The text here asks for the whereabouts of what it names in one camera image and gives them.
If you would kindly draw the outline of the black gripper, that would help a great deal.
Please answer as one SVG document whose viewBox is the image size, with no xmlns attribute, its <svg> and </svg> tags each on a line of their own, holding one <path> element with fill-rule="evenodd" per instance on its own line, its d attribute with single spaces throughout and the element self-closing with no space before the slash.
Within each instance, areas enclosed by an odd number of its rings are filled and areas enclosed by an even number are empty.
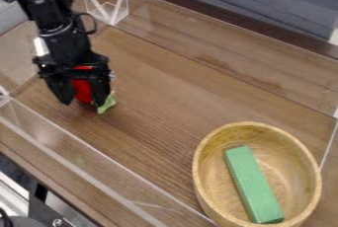
<svg viewBox="0 0 338 227">
<path fill-rule="evenodd" d="M 102 107 L 111 94 L 111 69 L 107 56 L 95 52 L 88 53 L 84 59 L 68 64 L 59 64 L 48 54 L 35 56 L 32 60 L 38 66 L 39 76 L 56 96 L 56 99 L 70 105 L 75 96 L 75 89 L 70 80 L 88 80 L 94 105 Z"/>
</svg>

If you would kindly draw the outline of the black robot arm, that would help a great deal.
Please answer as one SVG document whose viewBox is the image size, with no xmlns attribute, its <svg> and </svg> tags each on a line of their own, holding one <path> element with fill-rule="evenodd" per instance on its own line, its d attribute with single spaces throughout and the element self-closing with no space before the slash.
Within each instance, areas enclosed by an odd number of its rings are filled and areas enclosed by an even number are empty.
<svg viewBox="0 0 338 227">
<path fill-rule="evenodd" d="M 111 69 L 107 56 L 91 49 L 88 30 L 72 10 L 72 0 L 4 0 L 16 2 L 36 24 L 48 53 L 34 57 L 39 75 L 66 105 L 80 101 L 101 108 L 111 94 Z"/>
</svg>

